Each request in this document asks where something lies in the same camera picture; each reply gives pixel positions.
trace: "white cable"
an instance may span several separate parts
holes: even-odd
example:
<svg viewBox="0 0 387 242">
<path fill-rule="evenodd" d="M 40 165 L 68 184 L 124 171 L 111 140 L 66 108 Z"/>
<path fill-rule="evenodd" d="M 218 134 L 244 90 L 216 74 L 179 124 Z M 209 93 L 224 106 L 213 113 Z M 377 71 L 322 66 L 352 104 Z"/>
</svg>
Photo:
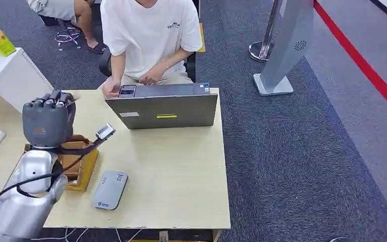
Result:
<svg viewBox="0 0 387 242">
<path fill-rule="evenodd" d="M 66 238 L 64 238 L 65 240 L 66 240 L 66 242 L 69 242 L 69 240 L 68 240 L 68 228 L 66 228 L 66 231 L 65 231 L 65 233 L 64 233 L 65 235 L 66 235 Z"/>
<path fill-rule="evenodd" d="M 64 237 L 62 238 L 33 238 L 31 240 L 46 240 L 46 239 L 54 239 L 54 240 L 61 240 L 61 239 L 66 239 L 67 242 L 68 241 L 68 237 L 69 235 L 71 235 L 73 232 L 75 232 L 76 228 L 74 228 L 69 234 L 68 234 L 68 228 L 66 228 L 66 232 L 64 233 Z"/>
<path fill-rule="evenodd" d="M 119 240 L 119 242 L 122 242 L 121 237 L 119 237 L 118 229 L 116 228 L 115 230 L 116 230 L 116 234 L 118 235 L 118 240 Z M 133 240 L 133 238 L 136 237 L 136 235 L 139 234 L 140 231 L 142 231 L 142 230 L 143 230 L 143 228 L 139 229 L 139 231 L 137 231 L 137 233 L 135 233 L 135 234 L 133 235 L 133 237 L 131 237 L 131 238 L 130 238 L 129 240 L 127 240 L 126 242 L 130 242 L 131 240 Z"/>
<path fill-rule="evenodd" d="M 122 240 L 121 240 L 121 237 L 119 236 L 118 229 L 117 229 L 117 228 L 115 228 L 115 230 L 116 230 L 116 235 L 118 235 L 118 240 L 119 240 L 119 242 L 122 242 Z"/>
<path fill-rule="evenodd" d="M 85 234 L 85 232 L 87 232 L 88 228 L 86 228 L 84 231 L 82 231 L 82 233 L 79 235 L 79 237 L 76 239 L 75 242 L 78 242 L 79 239 Z"/>
</svg>

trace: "t-shirt logo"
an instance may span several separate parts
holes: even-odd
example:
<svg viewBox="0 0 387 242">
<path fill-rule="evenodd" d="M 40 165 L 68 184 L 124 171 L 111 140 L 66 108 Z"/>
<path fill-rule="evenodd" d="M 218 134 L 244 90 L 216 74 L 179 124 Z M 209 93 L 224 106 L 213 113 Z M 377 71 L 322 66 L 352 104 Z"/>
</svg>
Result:
<svg viewBox="0 0 387 242">
<path fill-rule="evenodd" d="M 168 25 L 167 28 L 171 29 L 171 28 L 179 28 L 180 27 L 180 24 L 174 22 L 172 25 Z"/>
</svg>

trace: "speaker grille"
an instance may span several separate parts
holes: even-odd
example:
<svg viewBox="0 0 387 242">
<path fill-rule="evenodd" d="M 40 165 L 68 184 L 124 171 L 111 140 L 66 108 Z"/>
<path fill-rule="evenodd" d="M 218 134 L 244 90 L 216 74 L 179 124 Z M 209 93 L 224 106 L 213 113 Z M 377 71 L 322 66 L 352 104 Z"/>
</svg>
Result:
<svg viewBox="0 0 387 242">
<path fill-rule="evenodd" d="M 301 51 L 303 49 L 306 48 L 306 45 L 308 43 L 305 41 L 305 40 L 300 40 L 299 42 L 297 42 L 295 45 L 294 45 L 294 50 L 295 51 Z"/>
</svg>

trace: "white t-shirt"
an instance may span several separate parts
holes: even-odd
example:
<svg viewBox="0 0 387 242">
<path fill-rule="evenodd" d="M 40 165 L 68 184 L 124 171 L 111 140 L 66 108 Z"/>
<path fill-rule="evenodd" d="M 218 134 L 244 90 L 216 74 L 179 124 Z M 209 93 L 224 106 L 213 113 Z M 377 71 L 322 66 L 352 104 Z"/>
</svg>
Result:
<svg viewBox="0 0 387 242">
<path fill-rule="evenodd" d="M 125 51 L 125 74 L 141 77 L 180 47 L 199 50 L 203 43 L 197 9 L 192 0 L 157 0 L 146 9 L 136 0 L 103 0 L 103 41 L 112 55 Z M 183 61 L 168 69 L 185 72 Z"/>
</svg>

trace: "hand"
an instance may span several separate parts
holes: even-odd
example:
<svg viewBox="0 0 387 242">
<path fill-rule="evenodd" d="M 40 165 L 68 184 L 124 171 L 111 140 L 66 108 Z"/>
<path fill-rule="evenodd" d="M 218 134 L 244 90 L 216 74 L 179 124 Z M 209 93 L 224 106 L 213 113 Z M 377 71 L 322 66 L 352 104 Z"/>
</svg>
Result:
<svg viewBox="0 0 387 242">
<path fill-rule="evenodd" d="M 157 63 L 140 77 L 139 82 L 144 85 L 155 85 L 162 79 L 166 70 L 163 64 Z"/>
<path fill-rule="evenodd" d="M 119 96 L 119 90 L 121 88 L 121 80 L 115 81 L 113 78 L 107 79 L 101 91 L 105 97 L 117 97 Z"/>
</svg>

